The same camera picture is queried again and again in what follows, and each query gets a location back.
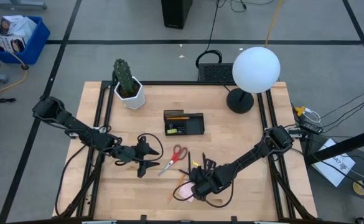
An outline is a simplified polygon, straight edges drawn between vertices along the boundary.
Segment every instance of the floor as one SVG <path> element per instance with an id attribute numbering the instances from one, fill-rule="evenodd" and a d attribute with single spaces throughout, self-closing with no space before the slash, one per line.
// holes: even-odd
<path id="1" fill-rule="evenodd" d="M 214 1 L 195 0 L 185 28 L 177 30 L 163 26 L 160 0 L 51 0 L 46 4 L 46 11 L 0 9 L 0 17 L 41 16 L 51 31 L 26 81 L 0 93 L 0 98 L 17 98 L 15 103 L 0 103 L 0 211 L 23 150 L 29 148 L 27 138 L 30 133 L 34 137 L 31 108 L 44 91 L 60 98 L 75 114 L 83 83 L 109 80 L 117 58 L 127 60 L 139 80 L 196 80 L 194 62 L 207 46 L 215 11 Z M 246 12 L 236 13 L 226 2 L 218 10 L 210 49 L 220 50 L 223 61 L 232 62 L 241 48 L 263 45 L 277 4 L 247 4 Z M 240 10 L 241 5 L 233 2 L 233 8 Z M 270 39 L 269 48 L 281 62 L 280 79 L 287 82 L 295 105 L 325 114 L 364 92 L 364 1 L 284 0 Z M 9 83 L 23 75 L 18 65 L 3 63 L 0 73 L 10 76 Z M 364 96 L 322 123 L 336 120 L 363 101 Z M 364 109 L 328 134 L 362 132 Z M 51 216 L 68 143 L 61 131 L 39 126 L 8 222 Z M 352 222 L 363 216 L 362 200 L 310 179 L 319 217 Z"/>

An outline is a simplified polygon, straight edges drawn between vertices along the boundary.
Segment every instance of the black speaker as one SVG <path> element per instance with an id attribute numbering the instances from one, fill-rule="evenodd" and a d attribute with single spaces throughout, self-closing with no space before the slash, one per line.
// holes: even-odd
<path id="1" fill-rule="evenodd" d="M 183 29 L 193 0 L 161 0 L 164 26 Z"/>

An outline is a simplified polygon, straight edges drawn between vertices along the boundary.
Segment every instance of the blue plastic container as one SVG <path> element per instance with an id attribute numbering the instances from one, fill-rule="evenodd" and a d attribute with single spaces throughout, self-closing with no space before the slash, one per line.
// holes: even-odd
<path id="1" fill-rule="evenodd" d="M 18 56 L 25 64 L 33 65 L 38 61 L 39 55 L 45 47 L 45 43 L 49 38 L 50 31 L 45 26 L 41 17 L 29 16 L 32 21 L 37 24 L 34 32 L 31 35 L 25 49 L 21 53 L 14 54 Z M 20 63 L 9 52 L 5 52 L 0 47 L 0 60 L 4 63 Z"/>

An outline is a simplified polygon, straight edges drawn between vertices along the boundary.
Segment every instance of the black lamp stand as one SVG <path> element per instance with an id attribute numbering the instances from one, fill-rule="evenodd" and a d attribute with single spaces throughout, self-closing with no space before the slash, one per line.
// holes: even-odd
<path id="1" fill-rule="evenodd" d="M 251 93 L 247 93 L 240 88 L 236 88 L 227 95 L 227 106 L 234 113 L 243 114 L 249 111 L 254 105 L 254 98 Z"/>

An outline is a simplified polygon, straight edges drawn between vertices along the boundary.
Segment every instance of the lamp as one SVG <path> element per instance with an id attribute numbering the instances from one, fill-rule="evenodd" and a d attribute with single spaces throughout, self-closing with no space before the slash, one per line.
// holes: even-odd
<path id="1" fill-rule="evenodd" d="M 280 61 L 269 49 L 252 47 L 243 51 L 233 64 L 233 78 L 239 88 L 227 95 L 227 106 L 235 113 L 249 111 L 254 98 L 251 93 L 270 89 L 280 75 Z"/>

